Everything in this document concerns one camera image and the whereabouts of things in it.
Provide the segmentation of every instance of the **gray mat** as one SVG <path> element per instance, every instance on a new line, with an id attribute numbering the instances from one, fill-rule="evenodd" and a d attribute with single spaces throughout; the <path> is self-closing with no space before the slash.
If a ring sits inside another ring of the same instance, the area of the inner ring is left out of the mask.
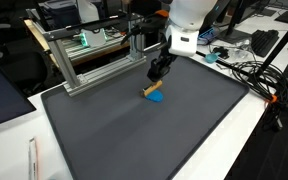
<path id="1" fill-rule="evenodd" d="M 153 103 L 139 96 L 148 63 L 73 98 L 63 87 L 42 95 L 74 179 L 172 178 L 248 92 L 179 57 L 160 88 L 163 102 Z"/>

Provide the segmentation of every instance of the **desk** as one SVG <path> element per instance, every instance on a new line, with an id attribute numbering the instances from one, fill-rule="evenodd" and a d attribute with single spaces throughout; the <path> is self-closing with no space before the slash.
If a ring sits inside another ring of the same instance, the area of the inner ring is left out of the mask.
<path id="1" fill-rule="evenodd" d="M 273 17 L 252 17 L 237 29 L 249 33 L 257 29 L 287 30 L 287 24 L 273 21 L 277 16 L 275 14 Z M 280 31 L 279 36 L 282 37 L 285 32 Z M 287 48 L 288 44 L 273 61 L 273 64 L 281 70 L 284 70 L 288 64 Z M 208 47 L 199 47 L 199 51 L 207 53 Z M 215 64 L 207 64 L 198 55 L 193 59 L 227 76 L 230 75 L 228 70 L 220 70 Z M 257 60 L 262 61 L 264 58 L 257 57 Z M 28 179 L 28 141 L 33 136 L 39 141 L 40 179 L 72 179 L 45 114 L 40 94 L 30 97 L 29 100 L 37 111 L 0 125 L 0 180 Z M 224 179 L 263 112 L 264 101 L 255 93 L 248 93 L 211 133 L 174 179 Z"/>
<path id="2" fill-rule="evenodd" d="M 46 40 L 44 39 L 42 33 L 34 26 L 32 20 L 24 20 L 24 24 L 26 25 L 28 30 L 33 34 L 33 36 L 38 41 L 38 43 L 41 45 L 43 50 L 44 51 L 49 50 L 50 48 L 49 48 Z M 76 48 L 70 48 L 72 46 L 72 42 L 70 42 L 70 40 L 64 40 L 63 44 L 64 44 L 64 46 L 68 46 L 67 53 L 68 53 L 68 56 L 70 57 L 70 59 L 72 61 L 73 66 L 82 64 L 84 62 L 87 62 L 87 61 L 99 58 L 101 56 L 110 54 L 112 52 L 121 50 L 123 48 L 129 47 L 129 43 L 125 43 L 123 45 L 118 44 L 118 45 L 112 46 L 111 48 L 107 48 L 105 50 L 98 50 L 97 52 L 94 52 L 94 53 L 89 54 L 89 55 L 87 55 L 87 52 L 83 52 L 86 55 L 83 55 L 81 57 L 71 57 L 71 55 L 73 56 L 73 54 L 76 52 Z M 80 50 L 84 49 L 84 51 L 86 51 L 86 49 L 87 49 L 87 48 L 82 48 L 82 45 L 80 45 L 79 48 L 80 48 Z M 56 67 L 59 67 L 53 54 L 50 54 L 49 56 L 50 56 L 51 61 L 56 65 Z"/>

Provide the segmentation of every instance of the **aluminum frame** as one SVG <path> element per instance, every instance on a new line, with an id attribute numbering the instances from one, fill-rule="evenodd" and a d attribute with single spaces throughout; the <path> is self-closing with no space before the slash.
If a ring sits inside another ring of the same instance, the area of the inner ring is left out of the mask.
<path id="1" fill-rule="evenodd" d="M 71 44 L 71 43 L 67 43 L 66 41 L 62 41 L 62 43 L 65 47 L 65 51 L 68 57 L 70 58 L 72 63 L 74 63 L 74 62 L 78 62 L 82 58 L 89 56 L 90 52 L 92 52 L 92 54 L 97 54 L 97 53 L 107 51 L 113 47 L 118 47 L 120 46 L 122 39 L 123 37 L 116 38 L 116 39 L 108 38 L 107 42 L 103 46 L 92 47 L 92 48 L 90 47 L 85 48 L 81 44 L 77 45 L 75 42 L 73 42 L 74 44 Z"/>
<path id="2" fill-rule="evenodd" d="M 130 19 L 129 29 L 131 29 L 134 24 L 141 22 L 142 16 L 133 13 Z M 47 41 L 47 44 L 49 45 L 50 50 L 66 80 L 66 82 L 63 83 L 63 86 L 70 96 L 80 94 L 146 62 L 144 53 L 137 50 L 143 50 L 144 48 L 144 35 L 138 35 L 136 42 L 134 42 L 134 37 L 131 37 L 130 54 L 128 56 L 88 73 L 76 75 L 72 65 L 72 59 L 69 58 L 61 39 L 77 35 L 80 31 L 67 31 L 64 28 L 46 32 L 39 24 L 33 22 L 33 25 Z M 109 49 L 112 45 L 121 40 L 122 38 L 118 41 L 113 41 L 111 44 L 105 44 L 99 48 L 95 48 L 96 50 L 94 50 L 94 52 L 98 53 L 98 51 Z"/>

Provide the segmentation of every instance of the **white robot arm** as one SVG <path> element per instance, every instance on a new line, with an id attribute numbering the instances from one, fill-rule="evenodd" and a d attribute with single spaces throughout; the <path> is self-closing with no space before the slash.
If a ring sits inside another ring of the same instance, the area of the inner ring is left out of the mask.
<path id="1" fill-rule="evenodd" d="M 193 56 L 196 52 L 199 28 L 217 0 L 161 0 L 170 4 L 166 40 L 169 53 Z"/>

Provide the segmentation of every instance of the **cable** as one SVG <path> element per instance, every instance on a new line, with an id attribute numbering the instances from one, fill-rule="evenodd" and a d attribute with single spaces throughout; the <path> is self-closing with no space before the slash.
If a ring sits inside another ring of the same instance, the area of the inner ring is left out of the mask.
<path id="1" fill-rule="evenodd" d="M 92 32 L 93 32 L 94 34 L 98 34 L 98 33 L 101 32 L 101 29 L 95 29 L 95 30 L 92 30 Z"/>
<path id="2" fill-rule="evenodd" d="M 118 39 L 118 38 L 121 38 L 123 37 L 121 34 L 119 34 L 118 36 L 116 36 L 117 33 L 119 33 L 120 31 L 117 30 L 117 29 L 105 29 L 105 34 L 109 37 L 112 37 L 114 39 Z"/>
<path id="3" fill-rule="evenodd" d="M 228 25 L 230 25 L 230 23 L 227 23 L 227 24 L 222 24 L 222 25 L 220 25 L 220 26 L 217 26 L 218 28 L 221 28 L 221 27 L 225 27 L 225 26 L 228 26 Z"/>
<path id="4" fill-rule="evenodd" d="M 247 84 L 250 89 L 263 97 L 270 106 L 274 108 L 274 117 L 278 117 L 281 111 L 288 112 L 288 81 L 283 72 L 274 65 L 270 65 L 265 71 L 260 67 L 263 62 L 247 61 L 233 63 L 238 71 L 232 71 L 233 76 L 242 83 Z M 242 75 L 241 71 L 248 71 L 249 76 Z"/>
<path id="5" fill-rule="evenodd" d="M 275 1 L 274 3 L 272 3 L 272 4 L 269 4 L 268 6 L 274 6 L 274 5 L 277 4 L 277 3 L 280 4 L 280 6 L 281 6 L 281 7 L 279 7 L 279 8 L 282 9 L 282 8 L 284 7 L 284 4 L 283 4 L 282 2 L 279 2 L 278 0 L 276 0 L 276 1 Z"/>
<path id="6" fill-rule="evenodd" d="M 264 15 L 254 14 L 252 17 L 265 17 Z"/>
<path id="7" fill-rule="evenodd" d="M 221 45 L 209 44 L 208 45 L 208 50 L 209 50 L 210 53 L 213 52 L 211 46 L 223 47 L 223 48 L 227 48 L 227 49 L 238 49 L 238 50 L 241 50 L 241 51 L 246 51 L 246 52 L 249 52 L 249 53 L 252 54 L 253 59 L 254 59 L 255 62 L 257 61 L 256 57 L 255 57 L 255 53 L 254 53 L 251 45 L 247 45 L 247 48 L 245 49 L 245 48 L 242 48 L 244 45 L 242 45 L 242 46 L 221 46 Z"/>

